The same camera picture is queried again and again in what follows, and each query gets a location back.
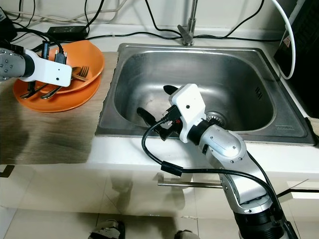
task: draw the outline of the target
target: white wall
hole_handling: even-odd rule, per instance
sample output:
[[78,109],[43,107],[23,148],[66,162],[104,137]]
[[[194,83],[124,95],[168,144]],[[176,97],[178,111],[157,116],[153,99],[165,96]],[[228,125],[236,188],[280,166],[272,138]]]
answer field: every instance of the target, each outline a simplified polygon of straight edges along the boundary
[[[103,9],[114,8],[117,0],[106,0]],[[17,10],[19,0],[0,0],[5,10]],[[84,0],[35,0],[36,13],[72,17],[84,12]],[[149,0],[158,26],[186,25],[192,0]],[[290,14],[296,0],[278,0],[286,13]],[[100,0],[88,0],[88,10],[97,10]],[[261,0],[199,0],[197,27],[232,28],[254,13]],[[32,12],[32,0],[23,1],[23,10]],[[99,18],[107,20],[113,13],[104,13]],[[112,23],[152,25],[144,0],[128,0]],[[265,0],[261,12],[246,22],[242,29],[282,30],[284,22],[271,0]]]

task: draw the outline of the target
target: black device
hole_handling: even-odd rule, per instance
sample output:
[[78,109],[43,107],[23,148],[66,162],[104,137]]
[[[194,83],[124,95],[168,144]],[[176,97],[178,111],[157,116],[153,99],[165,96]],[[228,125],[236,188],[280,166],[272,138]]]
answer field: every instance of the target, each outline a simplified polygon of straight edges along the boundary
[[3,9],[0,7],[0,41],[12,41],[17,36],[17,33],[14,31],[14,29],[15,28],[12,21],[7,17]]
[[60,41],[78,41],[84,40],[88,36],[84,26],[52,26],[48,34]]

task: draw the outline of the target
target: cabinet handle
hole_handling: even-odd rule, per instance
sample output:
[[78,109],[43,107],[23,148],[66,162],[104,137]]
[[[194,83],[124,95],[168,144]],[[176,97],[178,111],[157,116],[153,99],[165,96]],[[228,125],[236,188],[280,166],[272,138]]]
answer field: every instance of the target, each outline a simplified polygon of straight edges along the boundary
[[196,182],[178,182],[164,181],[164,176],[158,174],[158,186],[169,187],[189,187],[189,188],[223,188],[220,183],[196,183]]
[[0,178],[8,178],[14,169],[14,165],[7,165],[2,173],[0,173]]

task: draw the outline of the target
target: sink drain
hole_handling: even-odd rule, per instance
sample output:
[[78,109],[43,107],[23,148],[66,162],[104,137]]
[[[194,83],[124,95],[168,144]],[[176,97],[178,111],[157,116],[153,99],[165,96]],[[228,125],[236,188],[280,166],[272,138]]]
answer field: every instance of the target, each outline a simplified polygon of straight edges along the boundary
[[225,128],[226,120],[225,117],[218,112],[210,111],[206,113],[206,120],[209,122],[215,123],[216,125]]

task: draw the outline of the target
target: orange bowl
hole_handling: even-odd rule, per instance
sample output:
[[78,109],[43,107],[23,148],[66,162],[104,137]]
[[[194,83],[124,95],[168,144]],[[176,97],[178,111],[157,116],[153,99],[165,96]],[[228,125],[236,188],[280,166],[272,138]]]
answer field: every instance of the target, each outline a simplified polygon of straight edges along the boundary
[[43,93],[37,92],[30,98],[21,99],[20,96],[25,94],[28,82],[17,79],[13,85],[13,94],[20,104],[31,110],[46,113],[62,112],[74,109],[87,102],[92,96],[94,96],[100,86],[100,83],[101,76],[98,76],[95,81],[78,91],[55,95],[51,99],[47,100],[41,99],[40,97]]
[[[49,60],[54,61],[55,50],[58,48],[52,48],[49,53]],[[66,64],[71,67],[88,66],[89,72],[87,75],[87,81],[83,82],[77,79],[73,79],[70,86],[63,87],[57,94],[68,93],[71,91],[80,90],[91,82],[93,82],[103,71],[104,57],[103,53],[88,40],[76,41],[63,45],[64,52],[67,52]],[[35,87],[43,85],[42,82],[36,82]],[[48,93],[56,88],[56,85],[48,85],[41,90],[42,93]]]

